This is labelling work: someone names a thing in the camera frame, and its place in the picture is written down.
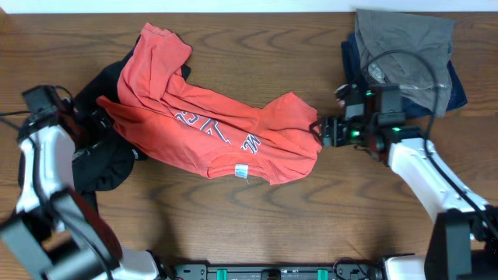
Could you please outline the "red orange printed t-shirt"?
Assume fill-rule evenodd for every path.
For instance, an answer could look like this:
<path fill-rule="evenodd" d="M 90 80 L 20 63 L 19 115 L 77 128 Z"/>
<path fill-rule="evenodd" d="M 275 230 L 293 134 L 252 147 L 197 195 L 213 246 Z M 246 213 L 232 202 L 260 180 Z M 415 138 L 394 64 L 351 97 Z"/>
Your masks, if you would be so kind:
<path fill-rule="evenodd" d="M 285 184 L 307 176 L 321 144 L 317 111 L 294 93 L 251 107 L 186 82 L 192 52 L 175 33 L 142 28 L 117 81 L 117 100 L 97 103 L 114 129 L 147 156 L 207 178 L 256 176 Z"/>

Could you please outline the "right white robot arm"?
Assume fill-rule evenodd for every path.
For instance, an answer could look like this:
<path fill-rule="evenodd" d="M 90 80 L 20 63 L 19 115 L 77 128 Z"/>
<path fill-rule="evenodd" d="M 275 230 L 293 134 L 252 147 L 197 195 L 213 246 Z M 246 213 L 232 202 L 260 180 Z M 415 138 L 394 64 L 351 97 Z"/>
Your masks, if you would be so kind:
<path fill-rule="evenodd" d="M 310 131 L 324 147 L 354 145 L 388 166 L 433 221 L 426 255 L 386 257 L 366 278 L 495 279 L 496 207 L 458 178 L 427 133 L 406 123 L 398 86 L 344 86 L 336 95 L 343 114 L 315 121 Z"/>

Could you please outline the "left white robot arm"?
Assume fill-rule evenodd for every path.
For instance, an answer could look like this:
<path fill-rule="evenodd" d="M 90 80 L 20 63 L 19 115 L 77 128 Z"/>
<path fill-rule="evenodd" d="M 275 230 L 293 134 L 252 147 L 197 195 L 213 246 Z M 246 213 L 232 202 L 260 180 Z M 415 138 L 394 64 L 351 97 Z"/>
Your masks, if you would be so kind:
<path fill-rule="evenodd" d="M 74 189 L 79 126 L 70 100 L 29 101 L 18 129 L 23 186 L 1 240 L 33 279 L 173 279 L 150 250 L 123 248 Z"/>

